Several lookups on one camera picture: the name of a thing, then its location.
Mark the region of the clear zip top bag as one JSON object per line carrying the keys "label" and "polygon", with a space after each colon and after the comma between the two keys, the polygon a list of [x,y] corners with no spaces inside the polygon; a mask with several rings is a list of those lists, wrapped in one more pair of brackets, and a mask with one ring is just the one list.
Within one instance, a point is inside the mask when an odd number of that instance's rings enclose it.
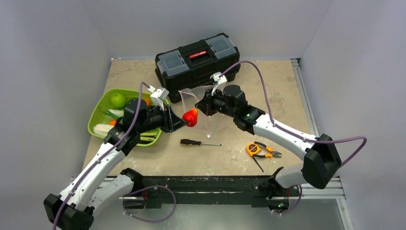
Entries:
{"label": "clear zip top bag", "polygon": [[[181,97],[181,103],[183,108],[183,114],[189,112],[192,109],[196,109],[195,104],[203,99],[207,90],[212,91],[213,86],[198,86],[192,89],[185,88],[179,91]],[[212,136],[219,136],[222,129],[225,129],[228,125],[232,124],[232,119],[220,113],[216,113],[212,116],[206,116],[204,112],[197,110],[197,122],[192,129],[204,133],[208,138]]]}

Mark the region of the orange green mango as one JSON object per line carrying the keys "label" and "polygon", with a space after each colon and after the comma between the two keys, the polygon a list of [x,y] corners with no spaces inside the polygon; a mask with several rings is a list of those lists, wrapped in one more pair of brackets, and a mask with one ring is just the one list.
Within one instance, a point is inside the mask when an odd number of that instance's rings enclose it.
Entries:
{"label": "orange green mango", "polygon": [[151,105],[150,100],[143,98],[142,101],[145,103],[146,107],[149,107]]}

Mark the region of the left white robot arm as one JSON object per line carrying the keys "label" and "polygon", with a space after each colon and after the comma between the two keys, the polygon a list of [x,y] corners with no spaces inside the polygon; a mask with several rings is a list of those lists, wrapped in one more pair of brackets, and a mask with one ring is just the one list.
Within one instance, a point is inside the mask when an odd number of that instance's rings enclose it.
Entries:
{"label": "left white robot arm", "polygon": [[158,188],[158,185],[146,187],[143,176],[129,168],[107,186],[99,186],[139,143],[142,133],[157,128],[172,133],[186,125],[169,105],[148,106],[141,99],[130,100],[124,115],[117,119],[85,169],[58,195],[49,194],[45,198],[45,211],[53,229],[88,230],[97,212],[115,199],[125,195],[143,196],[147,190]]}

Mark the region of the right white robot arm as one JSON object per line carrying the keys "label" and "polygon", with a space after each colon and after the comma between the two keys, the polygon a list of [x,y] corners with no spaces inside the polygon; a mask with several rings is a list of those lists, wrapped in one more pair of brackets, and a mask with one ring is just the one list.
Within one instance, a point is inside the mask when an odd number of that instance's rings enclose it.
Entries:
{"label": "right white robot arm", "polygon": [[207,90],[195,106],[206,116],[221,113],[233,118],[242,131],[269,139],[303,161],[301,165],[278,169],[271,176],[269,189],[275,195],[297,184],[324,189],[342,165],[330,136],[316,137],[277,123],[263,110],[248,104],[245,93],[237,85],[228,85],[215,93]]}

